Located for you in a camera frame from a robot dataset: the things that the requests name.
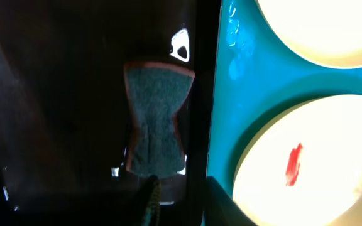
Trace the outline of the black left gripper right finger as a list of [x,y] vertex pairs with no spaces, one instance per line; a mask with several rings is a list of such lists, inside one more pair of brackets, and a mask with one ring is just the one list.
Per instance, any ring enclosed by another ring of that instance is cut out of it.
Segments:
[[204,196],[206,226],[256,226],[212,176],[206,178]]

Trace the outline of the black rectangular water tray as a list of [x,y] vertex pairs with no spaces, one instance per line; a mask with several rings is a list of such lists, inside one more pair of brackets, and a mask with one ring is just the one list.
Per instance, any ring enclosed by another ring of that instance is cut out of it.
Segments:
[[134,225],[144,179],[124,164],[129,63],[195,74],[177,114],[186,172],[161,225],[200,225],[220,1],[0,1],[0,224]]

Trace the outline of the yellow plate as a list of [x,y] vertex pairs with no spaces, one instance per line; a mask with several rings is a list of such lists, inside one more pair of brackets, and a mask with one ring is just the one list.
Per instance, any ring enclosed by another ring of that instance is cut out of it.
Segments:
[[269,27],[303,59],[362,68],[362,0],[257,0]]
[[362,95],[270,120],[239,160],[232,198],[257,225],[362,225]]

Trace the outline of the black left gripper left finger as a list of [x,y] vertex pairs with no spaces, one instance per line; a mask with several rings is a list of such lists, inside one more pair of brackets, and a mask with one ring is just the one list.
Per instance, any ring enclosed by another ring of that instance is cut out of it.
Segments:
[[161,212],[161,183],[150,176],[138,190],[131,205],[132,226],[159,226]]

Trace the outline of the teal plastic serving tray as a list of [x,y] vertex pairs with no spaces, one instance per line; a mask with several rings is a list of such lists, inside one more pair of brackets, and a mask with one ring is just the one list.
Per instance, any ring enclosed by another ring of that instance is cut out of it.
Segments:
[[232,199],[239,160],[255,134],[287,109],[335,95],[362,95],[362,68],[311,63],[285,46],[257,1],[222,4],[208,176]]

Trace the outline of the green and orange sponge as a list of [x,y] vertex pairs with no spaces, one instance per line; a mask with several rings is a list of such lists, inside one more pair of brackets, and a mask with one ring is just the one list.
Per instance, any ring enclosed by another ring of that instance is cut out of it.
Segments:
[[129,62],[124,84],[132,118],[126,169],[140,177],[168,178],[185,169],[177,115],[195,73],[164,62]]

